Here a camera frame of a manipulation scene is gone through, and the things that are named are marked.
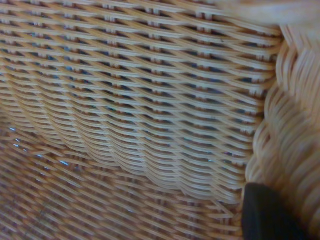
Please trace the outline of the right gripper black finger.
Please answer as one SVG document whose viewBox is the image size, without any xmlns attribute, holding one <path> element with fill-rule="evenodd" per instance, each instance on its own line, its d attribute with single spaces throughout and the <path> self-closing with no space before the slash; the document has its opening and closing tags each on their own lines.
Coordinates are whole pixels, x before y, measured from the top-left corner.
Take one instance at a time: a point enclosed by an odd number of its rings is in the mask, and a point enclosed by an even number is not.
<svg viewBox="0 0 320 240">
<path fill-rule="evenodd" d="M 269 187 L 248 183 L 241 218 L 245 240 L 303 240 L 305 232 Z"/>
</svg>

